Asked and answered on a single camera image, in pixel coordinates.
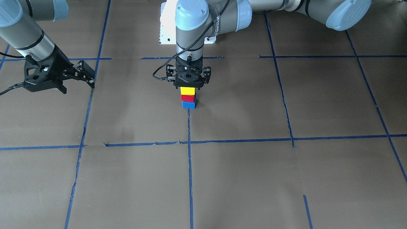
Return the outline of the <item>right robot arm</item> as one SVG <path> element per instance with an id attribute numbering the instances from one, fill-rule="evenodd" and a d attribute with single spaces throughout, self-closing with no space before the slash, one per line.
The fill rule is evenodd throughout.
<path id="1" fill-rule="evenodd" d="M 66 0 L 2 0 L 0 34 L 25 59 L 24 80 L 1 94 L 23 87 L 30 92 L 51 88 L 66 94 L 64 80 L 74 79 L 95 87 L 95 71 L 85 61 L 72 64 L 38 25 L 38 21 L 66 19 Z"/>

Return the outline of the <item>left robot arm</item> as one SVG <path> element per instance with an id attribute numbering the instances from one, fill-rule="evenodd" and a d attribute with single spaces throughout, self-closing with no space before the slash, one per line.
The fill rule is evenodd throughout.
<path id="1" fill-rule="evenodd" d="M 175 87 L 201 88 L 208 84 L 211 67 L 203 67 L 206 38 L 247 28 L 253 13 L 286 10 L 299 12 L 328 28 L 344 31 L 367 13 L 371 0 L 177 0 L 165 9 L 174 13 L 175 65 L 166 61 L 166 76 L 160 77 Z"/>

